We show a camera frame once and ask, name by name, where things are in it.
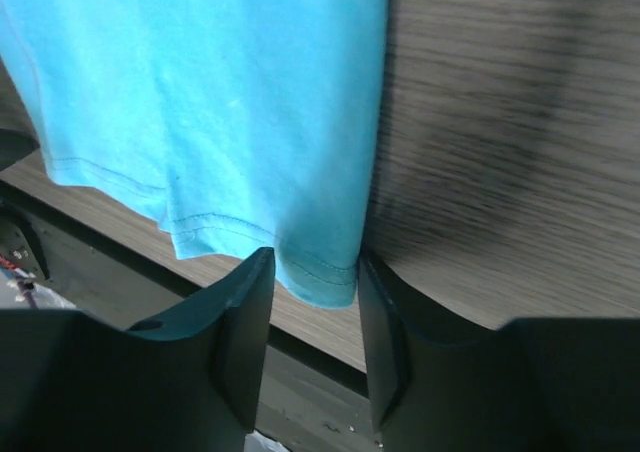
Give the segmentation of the light blue t shirt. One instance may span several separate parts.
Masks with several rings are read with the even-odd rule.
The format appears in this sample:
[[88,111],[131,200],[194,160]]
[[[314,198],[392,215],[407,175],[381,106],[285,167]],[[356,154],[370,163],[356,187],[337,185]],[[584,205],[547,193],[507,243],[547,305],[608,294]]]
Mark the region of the light blue t shirt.
[[49,178],[154,221],[175,254],[276,254],[351,305],[389,0],[1,0],[1,58]]

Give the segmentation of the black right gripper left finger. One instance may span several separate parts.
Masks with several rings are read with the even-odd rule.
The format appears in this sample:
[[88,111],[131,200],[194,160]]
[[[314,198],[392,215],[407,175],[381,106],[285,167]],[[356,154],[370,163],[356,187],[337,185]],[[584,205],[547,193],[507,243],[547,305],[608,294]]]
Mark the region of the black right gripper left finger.
[[275,259],[127,330],[72,309],[1,313],[5,451],[240,451],[256,422]]

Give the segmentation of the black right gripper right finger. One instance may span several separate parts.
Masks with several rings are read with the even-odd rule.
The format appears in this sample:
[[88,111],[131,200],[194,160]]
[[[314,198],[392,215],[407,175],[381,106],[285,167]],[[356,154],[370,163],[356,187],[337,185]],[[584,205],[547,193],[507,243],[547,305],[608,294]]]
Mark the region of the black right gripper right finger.
[[374,428],[388,451],[635,451],[639,323],[520,318],[491,330],[361,255]]

